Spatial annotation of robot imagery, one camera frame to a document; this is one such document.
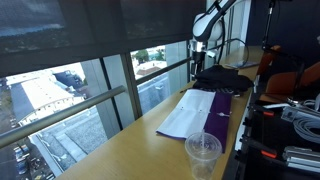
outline purple folder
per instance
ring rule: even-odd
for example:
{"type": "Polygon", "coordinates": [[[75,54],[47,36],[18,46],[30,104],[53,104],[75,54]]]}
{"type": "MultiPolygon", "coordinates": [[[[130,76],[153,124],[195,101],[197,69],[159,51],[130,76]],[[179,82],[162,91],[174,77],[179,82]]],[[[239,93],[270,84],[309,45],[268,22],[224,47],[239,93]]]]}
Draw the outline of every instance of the purple folder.
{"type": "Polygon", "coordinates": [[[220,116],[218,113],[230,115],[231,94],[216,92],[208,119],[204,125],[205,132],[214,135],[222,145],[222,152],[225,152],[228,134],[229,117],[220,116]]]}

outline roller shade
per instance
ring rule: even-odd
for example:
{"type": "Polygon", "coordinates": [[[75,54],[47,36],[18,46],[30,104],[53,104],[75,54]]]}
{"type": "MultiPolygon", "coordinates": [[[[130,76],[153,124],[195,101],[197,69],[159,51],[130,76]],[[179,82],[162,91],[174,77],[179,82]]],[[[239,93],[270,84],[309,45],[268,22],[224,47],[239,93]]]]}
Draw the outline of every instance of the roller shade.
{"type": "Polygon", "coordinates": [[[204,0],[2,0],[0,77],[192,38],[204,0]]]}

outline red chair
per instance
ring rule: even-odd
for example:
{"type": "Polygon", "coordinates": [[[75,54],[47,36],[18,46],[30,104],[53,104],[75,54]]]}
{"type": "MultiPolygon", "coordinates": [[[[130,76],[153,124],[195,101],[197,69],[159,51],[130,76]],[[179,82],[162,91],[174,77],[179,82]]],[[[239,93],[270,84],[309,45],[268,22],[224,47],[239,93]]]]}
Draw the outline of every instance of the red chair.
{"type": "MultiPolygon", "coordinates": [[[[265,94],[260,100],[281,103],[293,95],[297,72],[285,72],[272,75],[267,83],[265,94]]],[[[308,86],[320,79],[320,61],[304,70],[299,87],[308,86]]]]}
{"type": "MultiPolygon", "coordinates": [[[[271,47],[272,50],[280,52],[281,51],[281,46],[279,45],[274,45],[271,47]]],[[[254,81],[254,92],[256,93],[256,87],[259,85],[259,79],[260,75],[266,72],[272,61],[274,61],[277,58],[276,53],[271,53],[271,52],[264,52],[261,61],[258,67],[256,79],[254,81]]]]}

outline tree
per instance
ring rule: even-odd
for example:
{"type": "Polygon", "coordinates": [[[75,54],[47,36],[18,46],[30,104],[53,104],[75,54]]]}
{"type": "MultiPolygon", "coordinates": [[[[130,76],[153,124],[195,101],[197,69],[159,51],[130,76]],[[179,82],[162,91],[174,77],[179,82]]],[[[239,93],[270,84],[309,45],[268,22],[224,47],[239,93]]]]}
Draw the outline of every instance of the tree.
{"type": "Polygon", "coordinates": [[[164,60],[163,51],[160,50],[160,49],[158,49],[157,51],[158,51],[158,54],[157,54],[157,56],[156,56],[156,60],[161,60],[161,61],[164,60]]]}
{"type": "Polygon", "coordinates": [[[83,85],[85,85],[85,86],[88,85],[87,78],[84,78],[84,80],[83,80],[83,85]]]}
{"type": "Polygon", "coordinates": [[[142,63],[144,63],[144,62],[149,61],[148,51],[147,51],[146,49],[139,50],[139,51],[135,54],[135,58],[138,60],[139,64],[142,64],[142,63]]]}

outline desk surface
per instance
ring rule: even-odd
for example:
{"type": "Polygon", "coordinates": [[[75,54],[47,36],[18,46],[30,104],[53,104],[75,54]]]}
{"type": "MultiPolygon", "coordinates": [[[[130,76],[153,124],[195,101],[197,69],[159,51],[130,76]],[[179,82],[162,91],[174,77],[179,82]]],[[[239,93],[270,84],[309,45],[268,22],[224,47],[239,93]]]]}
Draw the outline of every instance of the desk surface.
{"type": "MultiPolygon", "coordinates": [[[[262,51],[250,48],[250,60],[259,61],[262,51]]],[[[233,52],[225,62],[238,60],[243,49],[233,52]]],[[[254,79],[257,66],[239,74],[254,79]]],[[[184,93],[175,93],[129,127],[112,137],[57,179],[193,179],[184,141],[156,134],[184,93]]],[[[232,99],[226,152],[218,159],[214,179],[221,179],[226,167],[250,91],[232,99]]]]}

